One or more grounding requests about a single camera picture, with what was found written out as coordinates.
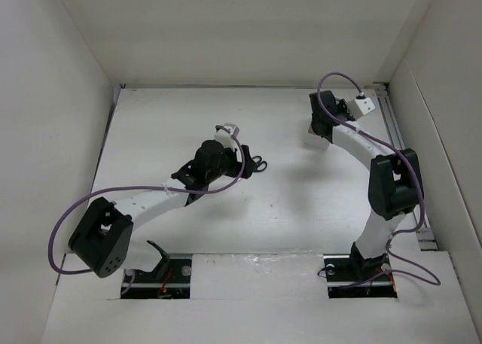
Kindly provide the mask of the black handled scissors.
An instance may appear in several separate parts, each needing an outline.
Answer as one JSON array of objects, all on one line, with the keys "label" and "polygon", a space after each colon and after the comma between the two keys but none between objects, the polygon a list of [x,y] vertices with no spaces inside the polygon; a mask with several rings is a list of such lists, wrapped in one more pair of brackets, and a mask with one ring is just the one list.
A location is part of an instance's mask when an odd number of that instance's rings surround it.
[{"label": "black handled scissors", "polygon": [[252,157],[252,162],[254,164],[252,171],[254,173],[261,173],[265,171],[268,167],[268,163],[266,160],[263,159],[262,156],[253,156]]}]

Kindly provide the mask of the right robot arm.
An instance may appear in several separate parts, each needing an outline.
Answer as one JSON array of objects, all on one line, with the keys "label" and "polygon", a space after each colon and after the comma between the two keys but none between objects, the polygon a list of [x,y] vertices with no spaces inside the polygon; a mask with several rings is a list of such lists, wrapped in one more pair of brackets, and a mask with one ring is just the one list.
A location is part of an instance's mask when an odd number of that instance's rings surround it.
[{"label": "right robot arm", "polygon": [[387,266],[386,243],[405,215],[419,204],[411,174],[386,146],[359,133],[358,119],[375,111],[366,96],[351,101],[337,98],[330,90],[310,94],[312,111],[308,133],[313,144],[326,149],[335,145],[357,159],[369,172],[368,202],[371,213],[360,237],[352,244],[341,269],[346,279],[361,282]]}]

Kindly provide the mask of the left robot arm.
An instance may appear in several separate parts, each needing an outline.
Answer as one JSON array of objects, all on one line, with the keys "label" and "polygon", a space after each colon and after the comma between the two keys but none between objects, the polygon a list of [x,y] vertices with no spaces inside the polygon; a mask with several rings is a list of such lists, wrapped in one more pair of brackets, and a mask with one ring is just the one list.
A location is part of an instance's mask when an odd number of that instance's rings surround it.
[{"label": "left robot arm", "polygon": [[233,139],[204,141],[194,158],[174,172],[166,186],[137,188],[135,195],[117,202],[103,196],[93,200],[68,247],[101,279],[128,269],[160,281],[167,274],[168,254],[152,240],[132,242],[132,234],[161,215],[211,194],[209,186],[217,179],[247,179],[256,167],[248,146]]}]

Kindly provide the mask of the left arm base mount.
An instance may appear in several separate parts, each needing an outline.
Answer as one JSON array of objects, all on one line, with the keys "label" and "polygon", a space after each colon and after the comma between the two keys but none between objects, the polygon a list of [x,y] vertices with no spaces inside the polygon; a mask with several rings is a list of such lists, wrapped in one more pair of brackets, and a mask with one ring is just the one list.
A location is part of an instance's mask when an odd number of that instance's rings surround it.
[{"label": "left arm base mount", "polygon": [[151,271],[127,269],[120,289],[120,298],[186,300],[191,294],[192,254],[168,254],[154,241],[156,266]]}]

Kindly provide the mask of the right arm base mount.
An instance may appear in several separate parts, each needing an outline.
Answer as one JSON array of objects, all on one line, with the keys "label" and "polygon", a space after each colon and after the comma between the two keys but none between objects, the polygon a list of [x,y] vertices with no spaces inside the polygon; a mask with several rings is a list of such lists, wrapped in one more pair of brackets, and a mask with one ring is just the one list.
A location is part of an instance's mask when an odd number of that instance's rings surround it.
[{"label": "right arm base mount", "polygon": [[397,298],[386,254],[364,261],[350,254],[326,254],[318,275],[326,279],[330,299]]}]

